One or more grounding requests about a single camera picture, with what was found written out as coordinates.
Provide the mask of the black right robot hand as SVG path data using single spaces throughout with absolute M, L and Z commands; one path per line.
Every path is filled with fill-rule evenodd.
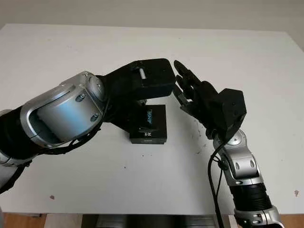
M 218 95 L 216 89 L 211 83 L 199 80 L 180 61 L 175 60 L 174 67 L 178 74 L 173 94 L 180 103 L 181 110 L 203 124 L 209 139 L 218 136 L 222 141 L 227 142 L 227 133 L 217 125 L 215 114 L 211 110 L 211 102 Z

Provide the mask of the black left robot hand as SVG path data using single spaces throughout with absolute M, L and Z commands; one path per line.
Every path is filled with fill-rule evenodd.
M 137 127 L 136 122 L 146 103 L 146 99 L 118 99 L 117 101 L 110 101 L 104 122 L 111 123 L 130 133 Z

